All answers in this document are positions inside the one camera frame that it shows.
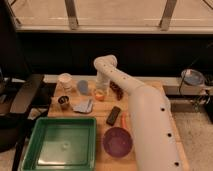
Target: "gray floor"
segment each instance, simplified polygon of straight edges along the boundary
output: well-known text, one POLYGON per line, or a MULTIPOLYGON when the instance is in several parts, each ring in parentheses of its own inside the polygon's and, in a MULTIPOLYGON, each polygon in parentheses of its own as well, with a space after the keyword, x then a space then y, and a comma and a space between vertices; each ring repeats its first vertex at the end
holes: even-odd
MULTIPOLYGON (((198 111, 186 100, 171 100, 191 171, 213 170, 213 124, 202 107, 198 111)), ((10 171, 14 149, 0 153, 0 171, 10 171)))

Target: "wall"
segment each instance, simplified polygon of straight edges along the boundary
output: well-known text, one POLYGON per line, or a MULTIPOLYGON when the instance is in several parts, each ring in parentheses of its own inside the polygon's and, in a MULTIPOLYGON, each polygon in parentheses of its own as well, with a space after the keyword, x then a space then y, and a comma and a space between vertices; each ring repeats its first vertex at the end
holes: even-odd
POLYGON ((91 75, 93 59, 114 54, 118 68, 138 76, 180 76, 193 64, 213 74, 213 35, 18 33, 36 72, 91 75))

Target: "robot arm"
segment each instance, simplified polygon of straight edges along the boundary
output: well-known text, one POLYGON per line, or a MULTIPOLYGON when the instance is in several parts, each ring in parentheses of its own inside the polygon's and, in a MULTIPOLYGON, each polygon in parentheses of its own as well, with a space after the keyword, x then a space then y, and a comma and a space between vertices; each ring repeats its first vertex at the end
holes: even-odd
POLYGON ((139 171, 182 171, 169 119, 169 100, 159 90, 116 68, 115 56, 98 57, 96 86, 106 89, 111 79, 129 95, 129 112, 139 171))

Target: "small cup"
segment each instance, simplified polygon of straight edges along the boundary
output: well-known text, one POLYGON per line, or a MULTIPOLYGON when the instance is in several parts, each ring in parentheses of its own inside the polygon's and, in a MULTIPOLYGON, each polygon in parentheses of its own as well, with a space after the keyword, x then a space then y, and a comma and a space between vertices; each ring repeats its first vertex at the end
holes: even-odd
POLYGON ((70 91, 72 89, 72 76, 69 73, 63 73, 58 76, 59 83, 64 90, 70 91))
POLYGON ((58 103, 60 104, 62 109, 69 108, 69 106, 70 106, 69 97, 68 96, 59 97, 58 103))

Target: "green tray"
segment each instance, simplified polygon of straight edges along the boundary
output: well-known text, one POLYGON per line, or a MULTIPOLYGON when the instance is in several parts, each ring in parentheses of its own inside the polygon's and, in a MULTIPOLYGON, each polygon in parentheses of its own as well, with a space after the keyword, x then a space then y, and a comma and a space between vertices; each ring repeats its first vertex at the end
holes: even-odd
POLYGON ((33 130, 22 171, 92 171, 95 165, 96 119, 40 118, 33 130))

